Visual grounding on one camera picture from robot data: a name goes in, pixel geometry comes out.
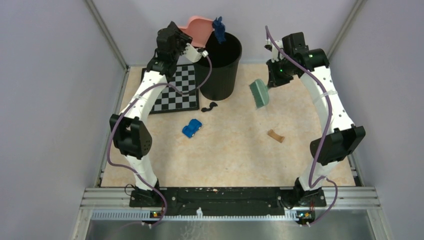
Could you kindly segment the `pink dustpan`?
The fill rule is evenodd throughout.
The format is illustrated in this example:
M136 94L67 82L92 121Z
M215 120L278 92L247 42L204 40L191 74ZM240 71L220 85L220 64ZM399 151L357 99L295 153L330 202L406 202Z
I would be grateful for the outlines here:
M178 28L192 38L191 45L195 48L204 48L214 31L213 20L198 15L191 16L185 25Z

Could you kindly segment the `teal hand brush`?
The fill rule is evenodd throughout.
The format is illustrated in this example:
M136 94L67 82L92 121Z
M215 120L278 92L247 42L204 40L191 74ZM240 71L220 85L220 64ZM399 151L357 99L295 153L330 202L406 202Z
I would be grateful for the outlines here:
M252 93L255 106L257 109L265 107L270 102L269 89L267 85L261 80L256 79L250 85L249 89Z

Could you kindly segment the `small black paper scrap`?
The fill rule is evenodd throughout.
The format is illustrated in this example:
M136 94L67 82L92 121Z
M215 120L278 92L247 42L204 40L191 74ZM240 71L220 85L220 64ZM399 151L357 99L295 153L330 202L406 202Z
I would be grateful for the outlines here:
M202 112L202 113L209 112L209 111L211 111L214 107L217 107L217 106L218 106L218 104L217 104L216 102L211 102L211 103L209 104L209 107L203 107L203 108L201 109L201 112Z

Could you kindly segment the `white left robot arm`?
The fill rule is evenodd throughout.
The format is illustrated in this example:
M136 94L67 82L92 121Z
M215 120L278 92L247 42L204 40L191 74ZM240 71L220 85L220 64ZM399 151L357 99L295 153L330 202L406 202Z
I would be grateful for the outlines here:
M135 177L134 198L142 200L149 207L162 201L156 189L158 178L148 155L153 138L146 127L147 118L162 90L170 86L177 62L191 42L192 38L173 21L166 28L160 29L157 32L157 47L138 90L125 109L109 119L109 144L114 145L129 163L126 169Z

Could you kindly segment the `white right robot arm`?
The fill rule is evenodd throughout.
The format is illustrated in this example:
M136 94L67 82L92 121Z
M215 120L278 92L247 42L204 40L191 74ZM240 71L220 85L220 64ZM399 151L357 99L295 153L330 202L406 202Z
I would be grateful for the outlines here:
M330 62L321 48L309 49L303 32L274 40L266 34L267 49L272 58L266 63L268 88L288 84L298 76L306 87L318 114L322 136L309 145L312 162L295 180L292 193L286 197L292 204L307 206L322 189L326 177L350 155L366 135L347 114L331 75Z

